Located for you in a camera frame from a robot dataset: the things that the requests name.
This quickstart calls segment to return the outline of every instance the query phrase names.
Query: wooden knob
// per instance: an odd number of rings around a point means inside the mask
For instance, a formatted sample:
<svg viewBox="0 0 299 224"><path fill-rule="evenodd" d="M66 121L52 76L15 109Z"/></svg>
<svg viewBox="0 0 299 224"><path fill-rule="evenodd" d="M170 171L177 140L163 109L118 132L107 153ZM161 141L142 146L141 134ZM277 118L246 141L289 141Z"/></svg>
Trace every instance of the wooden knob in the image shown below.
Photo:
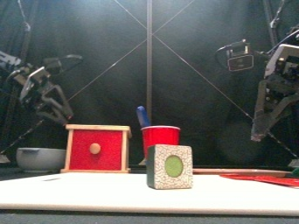
<svg viewBox="0 0 299 224"><path fill-rule="evenodd" d="M89 147L89 151L91 154L99 154L101 152L101 145L98 143L94 143L90 147Z"/></svg>

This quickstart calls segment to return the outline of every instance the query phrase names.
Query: red cup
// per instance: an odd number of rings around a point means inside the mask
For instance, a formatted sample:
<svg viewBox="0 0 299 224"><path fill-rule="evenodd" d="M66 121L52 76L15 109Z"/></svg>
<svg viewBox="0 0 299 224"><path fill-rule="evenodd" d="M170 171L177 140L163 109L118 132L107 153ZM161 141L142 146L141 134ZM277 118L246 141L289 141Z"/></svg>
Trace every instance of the red cup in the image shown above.
<svg viewBox="0 0 299 224"><path fill-rule="evenodd" d="M149 126L142 128L145 139L145 158L149 147L157 144L179 144L181 128L174 126Z"/></svg>

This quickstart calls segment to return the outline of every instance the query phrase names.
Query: red panel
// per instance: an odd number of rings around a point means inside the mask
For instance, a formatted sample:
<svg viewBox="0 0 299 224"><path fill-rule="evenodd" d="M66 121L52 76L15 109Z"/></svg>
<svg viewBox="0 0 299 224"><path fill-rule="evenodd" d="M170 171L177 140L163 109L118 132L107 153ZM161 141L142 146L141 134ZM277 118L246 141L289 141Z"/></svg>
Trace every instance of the red panel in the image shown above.
<svg viewBox="0 0 299 224"><path fill-rule="evenodd" d="M75 129L72 136L71 170L122 170L123 131ZM90 153L90 146L101 145L101 153Z"/></svg>

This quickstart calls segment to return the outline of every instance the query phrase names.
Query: green circle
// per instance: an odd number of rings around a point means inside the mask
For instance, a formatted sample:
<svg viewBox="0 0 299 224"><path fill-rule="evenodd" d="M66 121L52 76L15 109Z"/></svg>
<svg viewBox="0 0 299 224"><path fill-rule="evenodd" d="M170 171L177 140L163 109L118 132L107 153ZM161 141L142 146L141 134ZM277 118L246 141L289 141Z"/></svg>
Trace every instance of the green circle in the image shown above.
<svg viewBox="0 0 299 224"><path fill-rule="evenodd" d="M165 160L165 170L173 178L178 178L183 174L183 161L178 156L171 155Z"/></svg>

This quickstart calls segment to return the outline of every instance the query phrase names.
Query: block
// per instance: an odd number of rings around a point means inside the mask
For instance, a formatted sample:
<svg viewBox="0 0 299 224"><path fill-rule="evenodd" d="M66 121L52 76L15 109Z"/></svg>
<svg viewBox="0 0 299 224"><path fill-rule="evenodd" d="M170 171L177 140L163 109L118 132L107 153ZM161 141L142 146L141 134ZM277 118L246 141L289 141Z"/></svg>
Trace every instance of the block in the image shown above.
<svg viewBox="0 0 299 224"><path fill-rule="evenodd" d="M147 185L154 189L193 188L193 148L157 144L149 148Z"/></svg>
<svg viewBox="0 0 299 224"><path fill-rule="evenodd" d="M66 166L62 172L129 173L129 126L68 124Z"/></svg>

